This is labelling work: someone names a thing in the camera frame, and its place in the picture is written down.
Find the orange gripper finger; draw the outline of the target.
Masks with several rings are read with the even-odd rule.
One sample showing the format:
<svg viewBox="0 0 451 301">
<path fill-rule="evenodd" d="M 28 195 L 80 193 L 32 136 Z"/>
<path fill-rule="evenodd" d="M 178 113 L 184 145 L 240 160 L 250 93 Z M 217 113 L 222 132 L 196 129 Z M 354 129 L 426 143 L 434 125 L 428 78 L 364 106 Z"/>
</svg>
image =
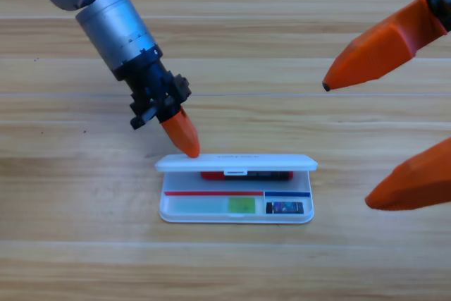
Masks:
<svg viewBox="0 0 451 301">
<path fill-rule="evenodd" d="M 397 166 L 365 198 L 368 207 L 406 211 L 450 202 L 450 139 Z"/>
</svg>

